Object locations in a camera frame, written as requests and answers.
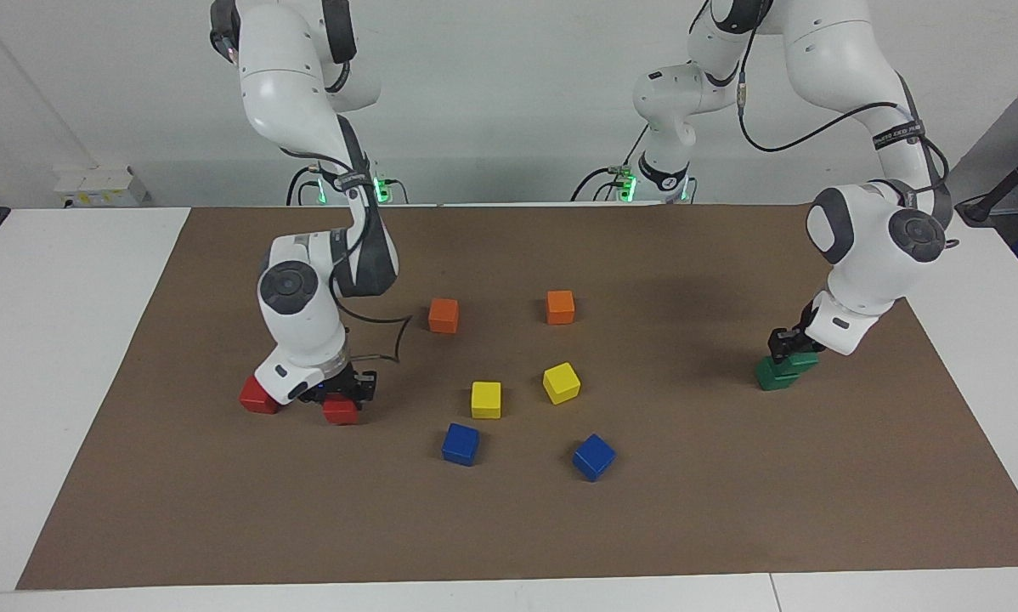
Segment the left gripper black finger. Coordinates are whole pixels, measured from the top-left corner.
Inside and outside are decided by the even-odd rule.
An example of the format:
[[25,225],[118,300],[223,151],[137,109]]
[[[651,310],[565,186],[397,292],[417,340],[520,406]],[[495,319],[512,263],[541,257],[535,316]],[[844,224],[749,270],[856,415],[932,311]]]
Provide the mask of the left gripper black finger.
[[768,338],[768,348],[771,360],[785,361],[793,354],[804,352],[804,334],[800,328],[776,328]]

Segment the blue wooden block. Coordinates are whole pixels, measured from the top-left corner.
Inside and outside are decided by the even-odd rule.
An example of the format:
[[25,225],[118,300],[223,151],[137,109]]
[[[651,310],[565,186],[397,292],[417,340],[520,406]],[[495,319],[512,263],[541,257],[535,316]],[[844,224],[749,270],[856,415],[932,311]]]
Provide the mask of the blue wooden block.
[[479,431],[475,428],[452,422],[444,433],[440,455],[444,461],[471,468],[477,460]]
[[580,441],[571,462],[588,483],[596,483],[617,460],[618,453],[601,435],[592,433]]

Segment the yellow wooden block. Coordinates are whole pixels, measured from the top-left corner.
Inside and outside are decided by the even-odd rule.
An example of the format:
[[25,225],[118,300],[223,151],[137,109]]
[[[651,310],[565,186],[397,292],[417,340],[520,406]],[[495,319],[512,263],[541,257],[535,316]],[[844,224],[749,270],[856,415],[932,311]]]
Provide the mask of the yellow wooden block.
[[552,405],[573,400],[580,394],[580,379],[570,363],[553,365],[541,376],[541,383]]
[[499,381],[474,381],[470,395],[471,418],[497,421],[502,416],[502,386]]

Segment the brown table mat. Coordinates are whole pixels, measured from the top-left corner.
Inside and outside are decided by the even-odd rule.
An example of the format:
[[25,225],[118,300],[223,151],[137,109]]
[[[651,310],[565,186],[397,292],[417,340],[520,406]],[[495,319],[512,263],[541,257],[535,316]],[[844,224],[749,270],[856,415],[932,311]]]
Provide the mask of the brown table mat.
[[[277,236],[338,210],[195,209],[19,586],[1018,566],[1018,491],[922,325],[898,303],[791,388],[754,368],[827,266],[804,207],[393,208],[415,317],[353,426],[238,402],[272,348],[256,303]],[[574,292],[571,325],[546,294]],[[457,299],[458,332],[427,326]],[[541,376],[570,363],[580,394]],[[474,381],[502,416],[471,418]],[[452,422],[472,467],[442,458]],[[596,483],[572,465],[599,434]]]

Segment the black stand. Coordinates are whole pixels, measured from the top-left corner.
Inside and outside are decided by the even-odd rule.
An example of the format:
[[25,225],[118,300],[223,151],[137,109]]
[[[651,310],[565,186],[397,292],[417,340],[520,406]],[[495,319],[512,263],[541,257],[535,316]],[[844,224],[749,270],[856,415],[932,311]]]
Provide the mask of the black stand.
[[991,226],[988,218],[993,209],[1007,194],[1018,187],[1018,166],[993,186],[987,193],[974,196],[956,204],[955,212],[968,226]]

